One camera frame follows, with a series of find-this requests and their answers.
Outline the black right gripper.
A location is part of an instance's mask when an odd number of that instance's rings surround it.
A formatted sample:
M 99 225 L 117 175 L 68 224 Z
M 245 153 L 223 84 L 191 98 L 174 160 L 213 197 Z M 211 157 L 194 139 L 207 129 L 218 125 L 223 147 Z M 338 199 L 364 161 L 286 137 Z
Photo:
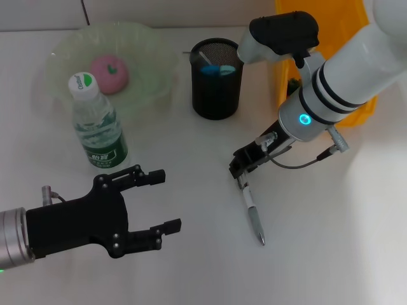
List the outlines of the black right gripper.
M 234 179 L 238 179 L 245 172 L 252 172 L 255 170 L 255 166 L 263 164 L 266 161 L 265 149 L 268 154 L 274 154 L 293 142 L 293 139 L 283 130 L 279 120 L 274 122 L 261 136 L 258 144 L 253 141 L 233 153 L 229 171 Z

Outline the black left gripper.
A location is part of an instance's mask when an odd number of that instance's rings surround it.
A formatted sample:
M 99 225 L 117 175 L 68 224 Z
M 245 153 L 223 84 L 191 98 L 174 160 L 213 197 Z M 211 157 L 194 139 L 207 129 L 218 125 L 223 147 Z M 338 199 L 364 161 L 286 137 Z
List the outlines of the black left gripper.
M 104 247 L 109 256 L 125 255 L 128 215 L 120 191 L 165 182 L 165 170 L 144 173 L 140 165 L 119 172 L 96 176 L 84 197 L 28 210 L 29 247 L 42 259 L 89 244 Z M 181 231 L 181 219 L 174 219 L 147 230 L 128 233 L 126 253 L 149 252 L 162 248 L 162 236 Z

